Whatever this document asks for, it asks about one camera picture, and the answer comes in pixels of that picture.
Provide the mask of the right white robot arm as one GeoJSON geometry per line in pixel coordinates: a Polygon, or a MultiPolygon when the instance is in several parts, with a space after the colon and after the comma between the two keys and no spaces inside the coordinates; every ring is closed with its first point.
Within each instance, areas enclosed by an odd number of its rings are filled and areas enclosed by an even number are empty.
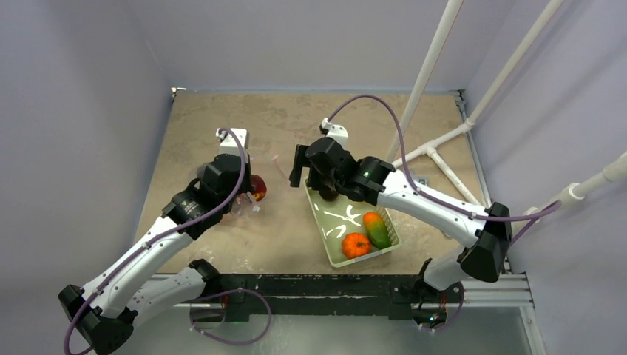
{"type": "Polygon", "coordinates": [[[415,281],[417,295],[432,301],[466,278],[498,281],[512,240],[510,210],[501,203],[475,205],[417,183],[406,172],[378,158],[355,159],[332,138],[295,148],[290,185],[302,170],[314,191],[335,192],[348,200],[405,213],[442,231],[462,247],[460,254],[424,263],[415,281]]]}

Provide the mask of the clear pink zip bag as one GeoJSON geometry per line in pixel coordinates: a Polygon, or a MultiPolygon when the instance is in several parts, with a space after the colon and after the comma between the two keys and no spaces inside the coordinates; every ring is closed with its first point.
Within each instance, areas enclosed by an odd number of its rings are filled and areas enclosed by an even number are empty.
{"type": "Polygon", "coordinates": [[[281,201],[289,189],[288,175],[279,163],[279,155],[251,156],[250,161],[252,190],[236,197],[230,217],[262,214],[281,201]]]}

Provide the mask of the dark purple plum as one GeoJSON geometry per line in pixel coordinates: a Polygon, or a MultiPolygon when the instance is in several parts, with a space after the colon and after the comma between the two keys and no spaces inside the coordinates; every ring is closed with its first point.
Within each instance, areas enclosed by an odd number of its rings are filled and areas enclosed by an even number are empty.
{"type": "Polygon", "coordinates": [[[320,189],[319,190],[319,196],[327,202],[334,202],[338,196],[339,193],[335,190],[332,189],[320,189]]]}

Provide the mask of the dark red apple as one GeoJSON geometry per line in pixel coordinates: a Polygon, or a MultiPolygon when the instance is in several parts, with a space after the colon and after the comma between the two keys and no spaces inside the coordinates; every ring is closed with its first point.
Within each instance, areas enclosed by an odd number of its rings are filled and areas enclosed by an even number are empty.
{"type": "Polygon", "coordinates": [[[265,181],[259,175],[251,176],[251,187],[251,193],[257,202],[261,201],[267,195],[268,188],[265,181]]]}

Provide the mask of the green plastic basket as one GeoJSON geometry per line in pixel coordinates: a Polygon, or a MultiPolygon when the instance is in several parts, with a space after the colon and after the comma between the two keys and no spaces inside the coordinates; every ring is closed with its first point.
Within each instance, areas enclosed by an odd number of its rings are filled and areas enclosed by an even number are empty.
{"type": "Polygon", "coordinates": [[[365,202],[354,202],[345,196],[338,196],[332,202],[320,197],[318,191],[305,187],[313,217],[322,238],[328,260],[335,268],[341,268],[350,264],[359,263],[395,251],[402,244],[388,210],[380,206],[372,206],[365,202]],[[378,214],[384,222],[384,226],[390,237],[391,246],[379,249],[372,246],[370,253],[348,258],[342,252],[342,241],[350,233],[366,232],[363,226],[363,216],[368,212],[378,214]]]}

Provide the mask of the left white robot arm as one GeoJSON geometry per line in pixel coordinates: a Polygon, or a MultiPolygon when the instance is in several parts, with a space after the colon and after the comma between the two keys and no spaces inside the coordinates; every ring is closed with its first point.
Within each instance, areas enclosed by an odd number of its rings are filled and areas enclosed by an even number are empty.
{"type": "Polygon", "coordinates": [[[88,351],[111,354],[139,326],[183,301],[212,302],[221,275],[210,262],[192,261],[174,276],[150,285],[158,269],[228,214],[237,196],[251,192],[247,153],[219,154],[173,196],[150,229],[120,259],[83,286],[68,285],[58,299],[70,321],[64,338],[77,331],[88,351]]]}

